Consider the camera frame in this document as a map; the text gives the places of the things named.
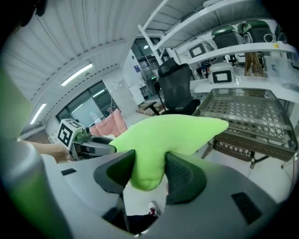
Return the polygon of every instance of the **table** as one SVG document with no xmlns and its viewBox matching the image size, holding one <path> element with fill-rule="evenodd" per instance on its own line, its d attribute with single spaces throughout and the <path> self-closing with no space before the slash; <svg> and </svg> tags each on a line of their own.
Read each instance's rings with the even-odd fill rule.
<svg viewBox="0 0 299 239">
<path fill-rule="evenodd" d="M 270 90 L 212 89 L 193 115 L 229 122 L 212 147 L 244 161 L 252 161 L 255 152 L 288 161 L 298 149 L 290 119 Z"/>
<path fill-rule="evenodd" d="M 282 78 L 236 76 L 236 82 L 227 84 L 211 84 L 208 79 L 190 82 L 192 93 L 209 93 L 214 88 L 223 87 L 268 89 L 279 99 L 299 103 L 299 86 L 291 80 Z"/>
</svg>

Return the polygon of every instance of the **ceiling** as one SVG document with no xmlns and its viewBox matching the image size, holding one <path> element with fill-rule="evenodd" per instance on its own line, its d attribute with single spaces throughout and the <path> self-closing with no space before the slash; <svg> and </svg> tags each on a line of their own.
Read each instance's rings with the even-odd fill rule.
<svg viewBox="0 0 299 239">
<path fill-rule="evenodd" d="M 47 105 L 37 123 L 48 119 L 58 103 L 66 105 L 90 77 L 122 67 L 137 25 L 144 24 L 161 1 L 51 0 L 42 17 L 34 15 L 26 27 L 12 34 L 2 64 L 34 106 L 28 123 L 42 103 Z M 61 86 L 90 63 L 92 68 Z"/>
</svg>

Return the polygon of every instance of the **black rubber pad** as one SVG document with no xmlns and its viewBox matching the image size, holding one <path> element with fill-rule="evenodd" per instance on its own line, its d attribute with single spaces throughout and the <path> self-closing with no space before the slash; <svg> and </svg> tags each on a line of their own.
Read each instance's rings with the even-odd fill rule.
<svg viewBox="0 0 299 239">
<path fill-rule="evenodd" d="M 170 152 L 165 155 L 165 174 L 169 191 L 167 205 L 189 203 L 206 187 L 206 175 L 201 168 Z"/>
<path fill-rule="evenodd" d="M 135 150 L 130 150 L 98 166 L 93 178 L 106 192 L 121 194 L 131 178 L 134 162 Z"/>
</svg>

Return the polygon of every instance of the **wire rack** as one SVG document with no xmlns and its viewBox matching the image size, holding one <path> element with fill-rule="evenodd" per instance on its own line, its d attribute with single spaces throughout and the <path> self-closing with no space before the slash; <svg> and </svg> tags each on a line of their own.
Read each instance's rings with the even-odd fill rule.
<svg viewBox="0 0 299 239">
<path fill-rule="evenodd" d="M 242 149 L 287 161 L 298 148 L 290 120 L 270 90 L 213 89 L 193 115 L 229 122 L 215 138 Z"/>
</svg>

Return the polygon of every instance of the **white machine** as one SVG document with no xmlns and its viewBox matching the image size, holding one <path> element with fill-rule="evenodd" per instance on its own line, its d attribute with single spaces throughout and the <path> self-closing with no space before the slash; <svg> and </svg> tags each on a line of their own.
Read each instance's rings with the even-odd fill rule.
<svg viewBox="0 0 299 239">
<path fill-rule="evenodd" d="M 116 152 L 115 147 L 109 145 L 112 139 L 92 136 L 88 127 L 84 127 L 73 119 L 61 120 L 57 138 L 75 160 L 90 159 Z"/>
<path fill-rule="evenodd" d="M 234 67 L 227 62 L 215 63 L 210 66 L 209 80 L 211 84 L 235 82 Z"/>
</svg>

